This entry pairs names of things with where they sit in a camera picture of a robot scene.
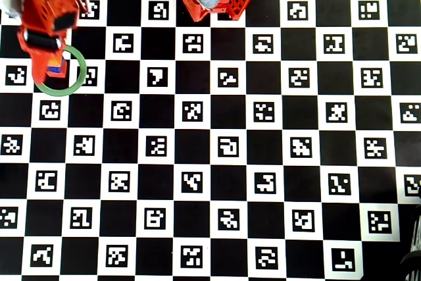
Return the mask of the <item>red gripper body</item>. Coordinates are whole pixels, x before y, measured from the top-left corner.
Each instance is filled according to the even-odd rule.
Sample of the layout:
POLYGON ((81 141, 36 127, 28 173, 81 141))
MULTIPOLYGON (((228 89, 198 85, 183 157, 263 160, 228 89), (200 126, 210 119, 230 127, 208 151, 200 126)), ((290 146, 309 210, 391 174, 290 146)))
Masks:
POLYGON ((23 51, 62 49, 68 29, 76 26, 80 0, 22 0, 18 40, 23 51))

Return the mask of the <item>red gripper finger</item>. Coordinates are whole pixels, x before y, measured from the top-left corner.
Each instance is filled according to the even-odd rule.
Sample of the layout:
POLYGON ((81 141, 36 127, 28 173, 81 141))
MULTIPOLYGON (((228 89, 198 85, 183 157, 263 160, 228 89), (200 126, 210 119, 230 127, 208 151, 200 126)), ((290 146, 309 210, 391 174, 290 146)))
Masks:
POLYGON ((63 78, 63 49, 48 51, 31 49, 32 78, 35 84, 44 83, 47 76, 63 78))

